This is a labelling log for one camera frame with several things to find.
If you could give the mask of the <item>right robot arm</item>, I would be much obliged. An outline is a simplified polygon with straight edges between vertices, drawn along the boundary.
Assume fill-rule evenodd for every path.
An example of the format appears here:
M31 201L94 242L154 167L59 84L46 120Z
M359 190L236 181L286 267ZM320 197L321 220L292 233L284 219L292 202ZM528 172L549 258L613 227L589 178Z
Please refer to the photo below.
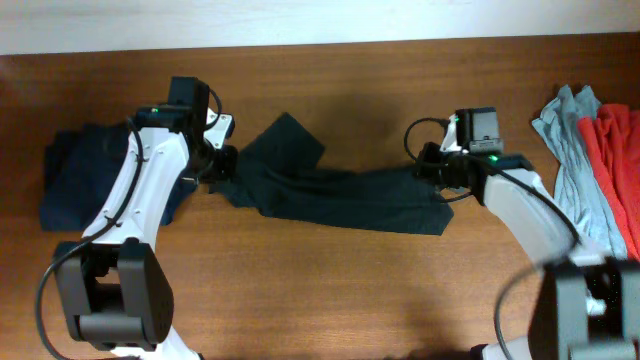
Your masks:
M481 360L639 360L639 264L619 259L578 232L544 188L531 163L504 154L493 107L467 108L438 119L441 143L414 156L415 175L437 190L461 189L511 231L531 264L511 277L494 305L496 343ZM542 282L525 335L505 339L501 310L522 280Z

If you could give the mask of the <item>dark green t-shirt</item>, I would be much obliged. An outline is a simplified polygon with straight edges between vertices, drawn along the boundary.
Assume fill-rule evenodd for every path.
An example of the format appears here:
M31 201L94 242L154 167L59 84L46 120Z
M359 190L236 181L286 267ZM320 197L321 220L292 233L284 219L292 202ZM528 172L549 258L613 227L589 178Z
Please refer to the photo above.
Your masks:
M324 150L284 113L239 152L232 178L209 191L264 217L341 228L441 235L453 218L451 207L409 167L321 169Z

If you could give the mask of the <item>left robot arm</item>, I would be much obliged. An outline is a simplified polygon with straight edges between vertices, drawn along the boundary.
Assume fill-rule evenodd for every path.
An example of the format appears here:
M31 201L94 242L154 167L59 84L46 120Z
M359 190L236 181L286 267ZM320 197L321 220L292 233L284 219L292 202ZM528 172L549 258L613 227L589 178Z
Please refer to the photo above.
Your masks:
M172 78L166 102L127 120L128 148L114 185L78 242L60 243L42 279L54 279L70 337L112 359L198 359L172 325L174 295L155 255L176 182L232 177L231 115L205 82Z

